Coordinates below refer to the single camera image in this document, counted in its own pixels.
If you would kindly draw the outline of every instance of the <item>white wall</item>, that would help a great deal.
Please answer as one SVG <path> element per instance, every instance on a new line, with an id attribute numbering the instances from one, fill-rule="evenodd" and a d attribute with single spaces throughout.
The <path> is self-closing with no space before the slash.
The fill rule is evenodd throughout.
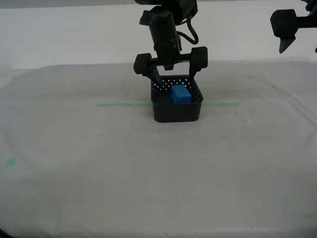
<path id="1" fill-rule="evenodd" d="M 13 68 L 53 64 L 133 62 L 153 53 L 147 7 L 132 5 L 0 9 L 0 62 Z M 212 60 L 317 59 L 317 30 L 300 30 L 280 55 L 270 17 L 281 8 L 307 15 L 299 0 L 200 2 L 193 25 Z M 183 41 L 184 52 L 192 45 Z"/>

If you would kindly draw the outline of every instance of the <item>white surface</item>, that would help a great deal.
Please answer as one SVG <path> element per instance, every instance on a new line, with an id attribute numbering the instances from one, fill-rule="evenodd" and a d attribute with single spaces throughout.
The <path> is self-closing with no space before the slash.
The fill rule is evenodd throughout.
<path id="1" fill-rule="evenodd" d="M 176 71 L 184 72 L 185 67 Z M 0 224 L 24 238 L 311 238 L 317 65 L 211 62 L 198 122 L 160 124 L 131 64 L 54 66 L 0 91 Z M 9 158 L 16 158 L 6 167 Z"/>
<path id="2" fill-rule="evenodd" d="M 307 15 L 305 3 L 299 0 L 200 2 L 193 25 L 211 60 L 315 60 L 314 29 L 300 30 L 287 52 L 278 53 L 279 39 L 269 19 L 282 8 Z M 139 53 L 154 55 L 149 29 L 138 24 L 144 9 L 148 7 L 136 4 L 0 9 L 0 21 L 5 22 L 0 25 L 0 61 L 12 68 L 38 68 L 133 62 Z M 184 52 L 189 52 L 192 45 L 183 44 Z"/>

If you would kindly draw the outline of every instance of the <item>blue block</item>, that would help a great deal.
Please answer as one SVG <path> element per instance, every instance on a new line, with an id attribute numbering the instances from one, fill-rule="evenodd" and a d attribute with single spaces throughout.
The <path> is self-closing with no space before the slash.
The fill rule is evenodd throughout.
<path id="1" fill-rule="evenodd" d="M 172 99 L 176 104 L 192 103 L 192 95 L 184 85 L 172 86 Z"/>

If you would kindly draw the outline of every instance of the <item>white tablecloth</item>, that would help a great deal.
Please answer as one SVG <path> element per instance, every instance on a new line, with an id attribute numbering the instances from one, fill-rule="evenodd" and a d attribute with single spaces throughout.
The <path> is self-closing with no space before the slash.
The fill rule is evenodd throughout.
<path id="1" fill-rule="evenodd" d="M 187 73 L 187 65 L 176 73 Z M 317 64 L 210 62 L 197 122 L 157 123 L 132 64 L 0 91 L 0 228 L 21 238 L 314 238 Z"/>

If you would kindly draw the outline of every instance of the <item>cable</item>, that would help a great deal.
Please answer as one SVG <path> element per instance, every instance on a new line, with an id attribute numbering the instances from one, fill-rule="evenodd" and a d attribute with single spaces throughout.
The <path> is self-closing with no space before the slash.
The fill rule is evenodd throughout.
<path id="1" fill-rule="evenodd" d="M 199 42 L 199 38 L 198 38 L 198 35 L 196 33 L 196 31 L 194 30 L 193 26 L 192 26 L 192 20 L 191 19 L 187 19 L 186 22 L 187 22 L 187 26 L 188 26 L 188 29 L 190 31 L 190 33 L 192 33 L 194 39 L 190 38 L 188 35 L 186 35 L 185 33 L 183 32 L 177 32 L 178 35 L 184 37 L 187 41 L 189 41 L 190 43 L 192 43 L 193 45 L 196 45 L 198 44 Z"/>
<path id="2" fill-rule="evenodd" d="M 187 23 L 187 21 L 188 21 L 188 20 L 182 21 L 181 23 L 177 24 L 176 26 L 183 25 L 183 24 Z"/>

